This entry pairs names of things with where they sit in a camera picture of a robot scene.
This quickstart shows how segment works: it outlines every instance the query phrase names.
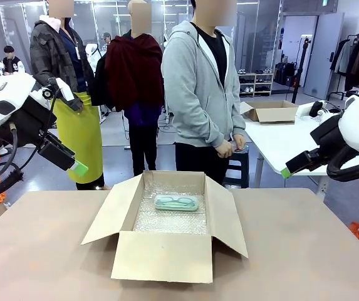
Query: stool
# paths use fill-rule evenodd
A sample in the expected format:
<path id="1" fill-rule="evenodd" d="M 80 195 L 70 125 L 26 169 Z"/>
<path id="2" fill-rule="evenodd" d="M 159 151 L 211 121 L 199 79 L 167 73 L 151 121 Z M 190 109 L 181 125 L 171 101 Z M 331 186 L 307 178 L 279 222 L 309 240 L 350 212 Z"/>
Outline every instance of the stool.
<path id="1" fill-rule="evenodd" d="M 225 177 L 224 185 L 237 185 L 242 188 L 249 187 L 249 147 L 246 145 L 241 152 L 233 153 L 232 157 L 229 160 L 239 161 L 240 166 L 229 165 L 228 169 L 233 171 L 241 171 L 241 178 L 235 179 L 233 177 Z"/>

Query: shoe rack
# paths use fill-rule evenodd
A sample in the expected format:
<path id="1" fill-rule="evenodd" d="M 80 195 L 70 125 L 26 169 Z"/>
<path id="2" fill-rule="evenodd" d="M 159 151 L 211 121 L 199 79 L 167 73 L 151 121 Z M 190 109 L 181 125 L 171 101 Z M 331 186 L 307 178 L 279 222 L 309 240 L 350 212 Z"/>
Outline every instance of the shoe rack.
<path id="1" fill-rule="evenodd" d="M 271 95 L 273 90 L 274 73 L 238 72 L 238 75 L 239 81 L 241 82 L 241 92 L 239 94 L 240 97 Z"/>

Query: gray hoodie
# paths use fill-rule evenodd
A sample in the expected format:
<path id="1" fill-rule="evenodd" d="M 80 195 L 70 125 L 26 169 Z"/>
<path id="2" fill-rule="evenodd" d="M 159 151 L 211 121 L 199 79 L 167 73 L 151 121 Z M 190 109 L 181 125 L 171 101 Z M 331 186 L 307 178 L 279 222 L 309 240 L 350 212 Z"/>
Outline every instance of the gray hoodie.
<path id="1" fill-rule="evenodd" d="M 162 60 L 165 97 L 174 113 L 176 142 L 218 147 L 231 134 L 246 133 L 239 99 L 235 52 L 223 36 L 227 71 L 223 87 L 212 51 L 188 21 L 172 30 Z"/>

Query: dark red shawl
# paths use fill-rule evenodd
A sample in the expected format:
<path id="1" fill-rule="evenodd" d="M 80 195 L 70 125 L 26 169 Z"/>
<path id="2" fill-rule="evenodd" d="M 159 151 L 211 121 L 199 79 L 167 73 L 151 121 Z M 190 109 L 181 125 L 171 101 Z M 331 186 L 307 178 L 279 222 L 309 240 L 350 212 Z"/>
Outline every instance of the dark red shawl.
<path id="1" fill-rule="evenodd" d="M 164 104 L 161 74 L 162 51 L 156 40 L 142 34 L 134 40 L 117 36 L 108 46 L 105 70 L 117 111 L 135 102 Z"/>

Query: cardboard box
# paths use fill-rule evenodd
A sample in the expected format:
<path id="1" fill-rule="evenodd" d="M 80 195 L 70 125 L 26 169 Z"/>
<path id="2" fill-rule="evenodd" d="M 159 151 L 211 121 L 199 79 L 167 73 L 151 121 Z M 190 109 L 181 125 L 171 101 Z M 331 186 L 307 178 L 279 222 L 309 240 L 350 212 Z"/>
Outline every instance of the cardboard box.
<path id="1" fill-rule="evenodd" d="M 248 114 L 252 121 L 294 122 L 298 106 L 282 102 L 241 102 L 241 114 Z"/>
<path id="2" fill-rule="evenodd" d="M 133 231 L 145 187 L 155 183 L 177 193 L 203 195 L 207 234 Z M 247 258 L 232 193 L 202 172 L 144 172 L 115 185 L 81 244 L 115 234 L 112 279 L 212 283 L 213 238 Z"/>

